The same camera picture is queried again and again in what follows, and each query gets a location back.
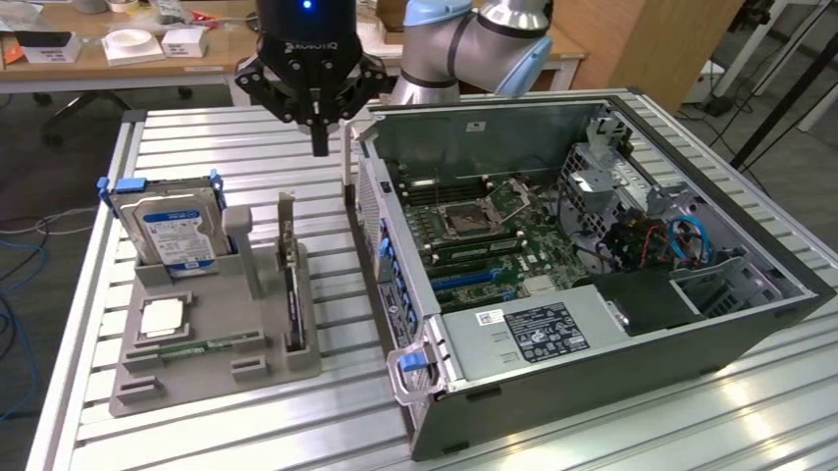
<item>floor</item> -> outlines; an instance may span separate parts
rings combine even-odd
[[[728,63],[734,59],[744,39],[743,33],[726,37],[716,52],[720,63]],[[778,46],[778,42],[766,39],[750,67],[744,70],[744,77]],[[734,149],[743,145],[808,62],[806,56],[796,55],[766,95],[750,101],[752,112],[739,115],[726,133],[726,142]],[[823,73],[772,135],[794,122],[836,79],[838,73],[834,70]],[[748,87],[744,86],[739,94],[746,96],[747,90]],[[224,87],[200,86],[193,88],[193,92],[191,100],[180,100],[173,88],[133,90],[118,94],[136,108],[152,110],[207,108],[231,104]],[[97,202],[94,182],[106,171],[118,127],[118,112],[109,103],[93,105],[66,124],[62,147],[49,148],[38,140],[38,124],[56,110],[57,105],[72,99],[73,95],[56,93],[52,96],[54,105],[49,107],[36,106],[29,96],[18,95],[9,106],[0,109],[0,220],[56,214],[70,208],[92,206]],[[702,116],[690,106],[682,112],[691,117]],[[718,119],[707,118],[707,122],[720,129],[730,118],[731,113],[727,113]],[[838,248],[838,218],[834,216],[838,203],[838,185],[834,184],[838,177],[838,133],[834,132],[836,123],[838,106],[832,107],[810,134],[791,131],[752,168],[780,206],[834,248]],[[704,141],[710,142],[715,138],[707,123],[684,121],[684,124]],[[714,148],[730,158],[731,153],[720,143]],[[72,216],[60,220],[52,230],[69,230],[85,227],[89,223],[88,214]],[[25,222],[17,225],[2,224],[0,230],[9,231],[24,226]],[[38,243],[38,235],[0,238],[14,243]],[[48,241],[45,268],[30,284],[6,296],[30,336],[41,381],[34,400],[21,409],[22,413],[0,423],[0,468],[4,470],[17,470],[25,466],[37,411],[86,250],[86,238],[86,234],[53,236]],[[25,256],[25,252],[0,246],[0,273],[5,273]],[[26,357],[18,345],[0,362],[0,415],[26,395],[28,390]]]

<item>sticker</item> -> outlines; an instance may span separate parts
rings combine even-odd
[[[485,122],[475,121],[473,123],[465,123],[465,132],[484,132]]]
[[[495,242],[489,245],[488,249],[493,252],[495,250],[507,250],[508,248],[515,248],[519,244],[516,240],[507,240],[505,242]]]
[[[504,319],[529,363],[591,347],[563,302],[507,314]]]
[[[477,312],[473,314],[476,316],[476,323],[480,326],[491,326],[492,324],[497,324],[503,322],[503,309],[495,309],[492,311]]]
[[[451,258],[469,257],[471,255],[483,255],[484,253],[484,248],[475,248],[473,250],[465,250],[464,252],[452,253]]]
[[[223,72],[224,68],[220,66],[193,66],[184,67],[183,70],[185,72]]]
[[[193,270],[212,265],[215,252],[209,237],[199,231],[203,219],[197,211],[146,214],[142,223],[167,267]]]

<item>side panel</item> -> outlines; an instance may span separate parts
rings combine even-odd
[[[804,301],[796,312],[807,315],[816,305]],[[441,396],[413,438],[412,458],[433,458],[714,373],[786,323],[774,312],[762,312]]]

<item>robotic arm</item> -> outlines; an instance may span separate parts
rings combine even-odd
[[[256,54],[240,62],[236,83],[283,123],[300,124],[312,135],[313,155],[327,156],[328,134],[387,80],[384,63],[361,48],[355,0],[256,0],[256,10]]]
[[[528,92],[552,46],[551,0],[409,0],[401,77],[391,104],[459,100],[459,81],[501,96]]]
[[[471,0],[409,0],[401,77],[388,102],[457,101],[459,80],[499,95],[524,94],[552,45],[551,6],[485,0],[473,13]],[[339,120],[355,116],[387,81],[384,63],[363,51],[355,0],[256,0],[256,10],[256,54],[240,62],[236,83],[283,123],[297,122],[313,155],[325,156]]]

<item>blue cable on floor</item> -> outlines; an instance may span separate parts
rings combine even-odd
[[[40,273],[40,271],[42,270],[42,267],[46,264],[46,252],[42,249],[42,247],[38,247],[37,245],[29,245],[26,243],[13,243],[9,242],[6,240],[0,239],[0,245],[5,245],[6,247],[12,247],[12,248],[20,248],[24,250],[34,250],[38,254],[38,259],[40,259],[40,263],[37,264],[37,267],[34,268],[34,270],[32,271],[32,273],[24,277],[21,280],[18,280],[13,285],[10,285],[8,288],[0,288],[0,293],[2,294],[9,294],[12,292],[14,292],[17,289],[21,288],[22,285],[25,285]]]
[[[37,266],[34,267],[34,270],[29,273],[29,275],[24,277],[22,279],[20,279],[16,283],[13,283],[8,288],[0,289],[0,301],[2,301],[2,307],[5,307],[8,311],[8,312],[0,311],[0,318],[2,318],[6,321],[9,326],[14,327],[12,332],[20,338],[21,343],[24,345],[24,352],[26,354],[26,360],[29,363],[29,375],[32,379],[30,384],[29,384],[29,391],[26,392],[26,395],[17,402],[17,404],[14,404],[14,406],[5,411],[2,416],[0,416],[0,423],[2,423],[12,416],[12,414],[14,414],[34,399],[34,396],[37,395],[37,384],[38,384],[37,366],[34,365],[34,354],[32,352],[32,345],[29,343],[29,335],[26,334],[26,331],[21,323],[17,322],[17,317],[14,316],[14,313],[12,312],[12,306],[8,304],[8,301],[5,300],[2,295],[10,292],[14,292],[17,289],[20,289],[42,271],[42,268],[46,264],[46,251],[44,250],[42,247],[37,245],[13,243],[2,239],[0,239],[0,245],[5,245],[6,247],[10,247],[10,248],[33,250],[37,252],[37,255],[38,255]]]
[[[26,335],[26,331],[24,330],[24,326],[21,326],[17,319],[12,316],[10,313],[0,312],[0,317],[2,317],[9,324],[13,324],[17,328],[17,335],[20,336],[21,342],[24,344],[24,350],[26,352],[26,360],[29,362],[29,375],[32,376],[32,382],[29,384],[29,391],[24,398],[14,404],[14,406],[6,410],[5,414],[0,416],[0,423],[14,413],[21,407],[24,407],[29,401],[34,399],[34,395],[37,394],[37,366],[34,365],[34,355],[32,353],[32,346],[29,344],[29,336]]]

